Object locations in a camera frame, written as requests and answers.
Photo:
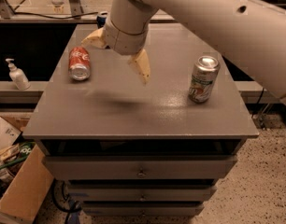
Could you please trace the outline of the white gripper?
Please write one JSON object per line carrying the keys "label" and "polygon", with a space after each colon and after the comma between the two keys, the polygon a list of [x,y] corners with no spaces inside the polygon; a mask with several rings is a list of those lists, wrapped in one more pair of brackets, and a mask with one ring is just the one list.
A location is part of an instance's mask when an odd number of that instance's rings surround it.
{"label": "white gripper", "polygon": [[117,28],[111,17],[108,16],[103,28],[99,28],[82,41],[82,47],[93,46],[105,49],[109,46],[120,55],[132,55],[128,61],[129,66],[137,74],[143,85],[150,81],[150,62],[147,52],[143,49],[149,29],[139,34],[130,34]]}

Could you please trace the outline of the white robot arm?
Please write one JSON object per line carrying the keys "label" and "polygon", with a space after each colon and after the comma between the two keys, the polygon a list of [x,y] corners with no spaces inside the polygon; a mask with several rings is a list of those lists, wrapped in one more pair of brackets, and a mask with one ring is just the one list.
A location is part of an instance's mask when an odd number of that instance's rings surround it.
{"label": "white robot arm", "polygon": [[113,0],[106,24],[82,40],[145,62],[151,17],[162,10],[286,105],[286,11],[261,0]]}

